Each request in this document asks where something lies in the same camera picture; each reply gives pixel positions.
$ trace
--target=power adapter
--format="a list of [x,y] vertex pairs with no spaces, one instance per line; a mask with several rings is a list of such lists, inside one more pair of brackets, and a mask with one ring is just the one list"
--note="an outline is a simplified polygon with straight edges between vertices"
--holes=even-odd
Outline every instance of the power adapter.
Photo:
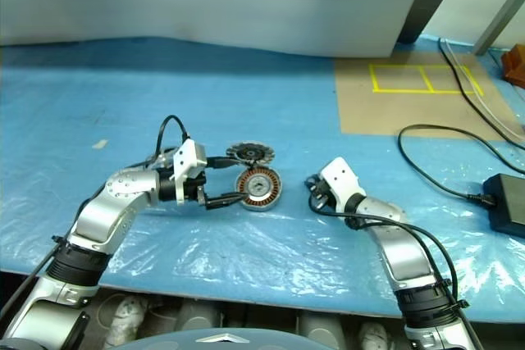
[[525,179],[498,174],[483,183],[483,191],[495,198],[489,209],[494,231],[525,238]]

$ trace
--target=black cable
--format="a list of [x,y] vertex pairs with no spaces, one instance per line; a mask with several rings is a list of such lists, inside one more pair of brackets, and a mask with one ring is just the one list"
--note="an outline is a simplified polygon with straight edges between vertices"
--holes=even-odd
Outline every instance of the black cable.
[[[76,223],[76,221],[79,218],[80,213],[85,208],[86,205],[89,204],[91,200],[96,198],[100,192],[103,191],[105,184],[102,184],[95,193],[90,197],[86,198],[78,207],[75,213],[75,217],[73,219],[73,224],[69,228],[69,230],[66,232],[66,235],[62,239],[67,239],[69,236],[71,230],[73,229],[73,225]],[[42,268],[48,263],[49,260],[57,253],[58,249],[61,247],[63,241],[59,240],[58,237],[53,237],[53,240],[57,241],[57,244],[48,252],[48,254],[45,255],[45,257],[42,259],[42,261],[31,271],[31,273],[24,279],[24,281],[21,283],[21,285],[16,289],[16,291],[9,297],[6,304],[3,306],[2,310],[0,311],[0,321],[3,320],[3,318],[6,316],[6,314],[9,312],[9,310],[13,307],[16,300],[22,295],[22,293],[28,288],[28,286],[31,284],[33,279],[36,277],[36,275],[39,274],[39,272],[42,270]]]
[[157,146],[155,147],[155,154],[153,155],[152,161],[155,161],[157,159],[158,155],[161,154],[161,146],[162,146],[162,137],[164,136],[164,129],[166,128],[166,125],[170,120],[174,120],[179,124],[180,131],[182,132],[182,142],[184,142],[186,139],[189,138],[189,134],[186,131],[186,128],[184,127],[182,121],[179,119],[178,116],[175,115],[169,115],[167,116],[161,123],[161,127],[158,129],[158,136],[157,136]]
[[443,58],[445,59],[447,65],[449,65],[450,69],[452,70],[452,73],[454,74],[454,79],[456,80],[456,82],[458,83],[458,86],[459,86],[459,90],[461,91],[461,95],[463,96],[463,98],[467,101],[468,105],[470,107],[472,107],[472,109],[477,112],[477,114],[497,133],[499,134],[505,141],[507,141],[508,143],[510,143],[511,145],[514,145],[516,148],[518,149],[522,149],[523,151],[525,151],[525,147],[519,143],[516,143],[514,142],[511,138],[509,138],[507,136],[507,134],[505,134],[503,131],[501,131],[501,129],[496,126],[494,123],[492,123],[492,121],[482,112],[482,110],[480,110],[476,104],[474,104],[474,102],[470,99],[470,97],[467,95],[467,93],[465,92],[465,89],[463,88],[463,84],[461,84],[461,79],[459,78],[459,75],[458,75],[458,71],[456,71],[456,68],[454,67],[454,65],[452,64],[452,62],[450,61],[448,55],[446,54],[443,46],[441,45],[441,38],[439,38],[437,40],[437,46],[438,48],[440,49],[440,52],[441,52],[441,55],[443,55]]
[[[169,116],[167,116],[164,119],[164,121],[161,123],[161,126],[159,128],[158,137],[157,137],[157,146],[155,147],[155,154],[153,155],[153,157],[148,159],[148,160],[132,164],[131,166],[127,166],[126,168],[144,167],[144,166],[147,166],[147,165],[151,164],[152,162],[155,161],[155,159],[157,159],[157,157],[158,157],[158,155],[160,154],[160,151],[161,151],[162,137],[164,135],[164,129],[166,128],[166,125],[167,125],[167,123],[170,120],[174,120],[174,121],[176,121],[179,124],[180,131],[182,132],[182,142],[184,142],[186,139],[189,138],[189,134],[186,131],[186,128],[184,127],[182,121],[175,115],[169,115]],[[24,281],[21,283],[21,285],[18,287],[18,289],[16,289],[16,291],[9,297],[9,299],[6,302],[6,304],[3,306],[2,310],[0,311],[0,320],[2,320],[4,318],[4,316],[12,308],[12,306],[14,305],[16,300],[20,297],[20,295],[22,295],[22,293],[31,284],[31,282],[36,277],[36,275],[49,262],[49,260],[51,260],[51,258],[57,253],[57,250],[61,247],[61,245],[63,244],[64,240],[67,239],[67,237],[69,236],[69,234],[71,232],[71,229],[73,228],[74,223],[76,223],[76,221],[78,220],[79,215],[82,212],[82,210],[86,207],[86,205],[88,205],[94,198],[96,198],[103,191],[104,187],[105,187],[105,183],[102,184],[90,198],[86,198],[79,205],[79,207],[78,207],[78,209],[76,211],[76,214],[75,214],[75,218],[73,220],[73,224],[71,225],[69,230],[66,232],[66,235],[64,235],[64,237],[62,237],[62,238],[60,238],[60,237],[53,237],[53,239],[57,242],[57,244],[49,251],[48,254],[46,254],[46,256],[42,259],[42,261],[24,279]]]
[[[456,270],[454,268],[454,262],[452,261],[452,258],[450,257],[449,253],[446,251],[446,249],[443,246],[443,244],[439,241],[439,239],[437,239],[434,235],[432,235],[428,231],[422,229],[421,227],[417,227],[416,225],[410,225],[410,224],[406,224],[406,223],[399,223],[398,221],[395,221],[395,220],[392,220],[392,219],[387,219],[387,218],[382,217],[382,216],[365,215],[365,214],[361,214],[361,213],[351,213],[351,212],[328,212],[328,211],[323,211],[322,209],[319,209],[319,208],[317,208],[317,207],[315,207],[313,205],[312,196],[310,196],[310,198],[308,199],[308,206],[310,207],[310,209],[312,211],[314,211],[315,213],[317,213],[319,215],[331,216],[331,217],[344,217],[346,225],[348,227],[350,227],[351,229],[354,229],[354,230],[361,230],[361,229],[366,229],[367,227],[374,227],[374,226],[379,226],[379,225],[395,225],[397,227],[400,227],[401,229],[405,230],[407,233],[409,233],[410,235],[412,235],[416,239],[416,241],[419,243],[419,245],[421,246],[421,248],[425,252],[425,254],[426,254],[427,258],[428,258],[428,262],[430,263],[431,268],[434,270],[436,278],[438,280],[443,280],[443,277],[441,276],[441,273],[440,273],[439,269],[437,268],[437,264],[436,264],[436,262],[435,262],[435,260],[434,260],[434,258],[432,256],[430,250],[428,249],[428,246],[423,242],[423,240],[417,234],[417,232],[421,233],[421,234],[424,234],[425,236],[427,236],[440,249],[441,253],[443,254],[443,257],[446,260],[447,266],[449,267],[449,271],[450,271],[450,278],[451,278],[451,281],[452,281],[452,301],[454,301],[454,302],[457,301],[457,299],[458,299],[458,275],[457,275]],[[374,220],[375,222],[365,223],[363,225],[357,225],[356,226],[355,223],[352,223],[352,222],[350,222],[349,220],[346,220],[346,219]]]
[[[454,268],[454,263],[452,262],[452,258],[450,258],[450,255],[446,251],[446,249],[443,246],[443,244],[434,235],[432,235],[432,233],[426,231],[425,229],[422,229],[421,227],[417,227],[416,225],[409,225],[409,224],[405,224],[405,223],[399,223],[399,222],[397,222],[395,220],[386,219],[385,217],[381,217],[381,216],[364,215],[364,214],[350,213],[350,212],[339,213],[339,212],[323,211],[321,209],[318,209],[317,207],[315,207],[312,204],[312,196],[310,196],[310,198],[308,199],[308,205],[309,205],[309,207],[310,207],[310,209],[312,211],[314,211],[315,213],[317,213],[319,215],[334,216],[334,217],[344,217],[345,218],[345,224],[348,227],[350,227],[351,229],[353,229],[353,230],[362,230],[362,229],[366,229],[367,227],[374,227],[374,226],[381,226],[381,225],[383,225],[383,226],[384,225],[396,225],[396,226],[400,227],[401,229],[405,230],[406,232],[408,232],[410,235],[412,235],[416,239],[416,241],[421,246],[422,250],[427,255],[428,262],[429,262],[431,268],[434,270],[434,275],[436,276],[436,279],[439,280],[439,281],[442,281],[443,277],[441,275],[440,270],[438,269],[438,267],[436,265],[436,262],[434,261],[434,258],[432,256],[430,250],[428,249],[428,246],[422,241],[421,237],[419,237],[419,235],[416,234],[416,232],[424,234],[425,236],[427,236],[440,249],[441,253],[443,254],[443,257],[446,260],[447,266],[449,267],[450,277],[451,277],[451,281],[452,281],[452,293],[450,293],[449,289],[446,286],[444,286],[444,290],[445,290],[445,293],[446,293],[448,299],[450,300],[451,304],[454,305],[455,303],[457,303],[457,301],[458,301],[458,276],[457,276],[456,270]],[[363,225],[357,225],[356,226],[355,223],[349,222],[349,219],[375,220],[376,222],[365,223]],[[470,324],[470,321],[468,321],[468,319],[465,316],[465,314],[463,313],[463,310],[461,309],[461,307],[458,308],[457,312],[458,312],[459,318],[461,319],[461,321],[465,325],[465,329],[468,331],[469,337],[472,340],[472,344],[474,345],[475,349],[483,350],[483,345],[482,345],[481,341],[479,340],[479,338],[477,337],[476,331],[474,330],[474,328]]]
[[425,177],[427,180],[432,182],[435,186],[440,188],[441,190],[446,191],[447,193],[453,194],[454,196],[465,198],[469,201],[477,202],[484,207],[493,207],[495,205],[495,199],[487,194],[469,194],[469,193],[460,193],[453,189],[447,188],[443,184],[440,184],[437,180],[432,178],[427,172],[425,172],[420,166],[418,166],[406,153],[403,146],[403,135],[409,131],[409,130],[449,130],[449,131],[455,131],[457,133],[465,134],[473,139],[476,139],[485,147],[487,147],[492,153],[495,154],[495,156],[500,159],[500,161],[505,164],[508,168],[518,172],[519,174],[525,175],[525,170],[516,167],[514,164],[512,164],[510,161],[505,159],[505,157],[498,152],[498,150],[491,145],[488,141],[483,139],[477,134],[471,133],[470,131],[463,130],[457,127],[451,127],[451,126],[443,126],[443,125],[426,125],[426,124],[416,124],[416,125],[408,125],[404,127],[397,136],[397,146],[399,149],[399,152],[401,153],[401,156],[405,161],[415,169],[419,174],[421,174],[423,177]]

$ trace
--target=blue tablecloth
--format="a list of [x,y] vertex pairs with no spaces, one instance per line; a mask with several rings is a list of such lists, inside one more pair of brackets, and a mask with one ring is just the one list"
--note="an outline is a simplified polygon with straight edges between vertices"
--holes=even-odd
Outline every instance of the blue tablecloth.
[[[423,40],[418,48],[436,44]],[[489,57],[480,61],[498,74]],[[160,122],[174,113],[209,156],[243,140],[273,146],[281,200],[263,213],[240,206],[205,211],[194,203],[148,209],[103,284],[399,315],[367,234],[308,209],[304,179],[342,156],[368,194],[403,207],[449,249],[470,318],[525,321],[524,240],[491,231],[481,208],[430,187],[403,161],[395,137],[342,134],[329,58],[115,39],[4,48],[1,78],[3,270],[31,271],[79,203],[115,170],[149,155]],[[510,85],[495,83],[523,116],[525,102]],[[165,144],[179,137],[170,126]],[[103,139],[105,148],[93,148]],[[495,144],[523,164],[522,153]],[[408,138],[407,149],[438,180],[472,193],[494,173],[513,174],[470,141]],[[232,190],[241,170],[209,170],[207,192]]]

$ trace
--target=floor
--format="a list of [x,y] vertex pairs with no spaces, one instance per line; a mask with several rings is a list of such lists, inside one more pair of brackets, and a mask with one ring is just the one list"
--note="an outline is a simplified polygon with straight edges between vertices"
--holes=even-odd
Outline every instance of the floor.
[[[8,294],[20,283],[19,275],[2,273],[2,304]],[[161,297],[154,294],[127,293],[115,289],[101,289],[97,296],[86,307],[91,316],[80,350],[102,349],[111,325],[113,314],[125,295],[139,295],[148,299],[152,307],[139,327],[137,338],[146,338],[174,330],[177,313],[183,298]],[[233,302],[217,304],[222,313],[222,325],[228,327],[264,328],[294,333],[298,311],[289,308],[247,305]],[[404,337],[403,323],[399,319],[371,318],[356,315],[340,315],[345,333],[347,350],[357,350],[358,330],[363,322],[377,321],[383,324],[392,340],[395,349],[408,349]],[[525,343],[525,324],[474,324],[485,350],[521,350]]]

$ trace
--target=gear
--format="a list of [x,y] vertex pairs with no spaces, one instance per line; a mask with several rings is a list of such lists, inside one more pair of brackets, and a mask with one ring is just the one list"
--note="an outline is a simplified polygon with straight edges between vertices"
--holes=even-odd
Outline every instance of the gear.
[[248,166],[269,164],[276,156],[271,147],[257,141],[236,143],[226,150],[226,155],[234,157]]
[[253,167],[242,172],[235,182],[235,189],[249,196],[241,204],[250,211],[266,211],[281,196],[281,178],[267,167]]

